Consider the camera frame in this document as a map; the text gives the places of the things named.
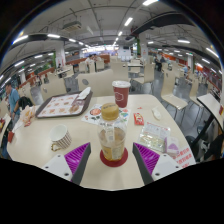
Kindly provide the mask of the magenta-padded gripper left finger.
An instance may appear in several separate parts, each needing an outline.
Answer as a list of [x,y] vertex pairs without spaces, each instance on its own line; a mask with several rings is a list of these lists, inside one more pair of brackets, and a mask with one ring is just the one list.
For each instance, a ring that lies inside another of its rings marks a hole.
[[86,143],[65,155],[56,154],[42,169],[79,185],[90,154],[91,144]]

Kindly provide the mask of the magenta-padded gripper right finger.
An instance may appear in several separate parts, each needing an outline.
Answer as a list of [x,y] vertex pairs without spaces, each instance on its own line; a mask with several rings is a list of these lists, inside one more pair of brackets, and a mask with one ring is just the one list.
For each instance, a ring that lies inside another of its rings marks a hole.
[[133,154],[145,185],[182,169],[182,167],[168,154],[164,153],[159,155],[153,150],[138,143],[133,144]]

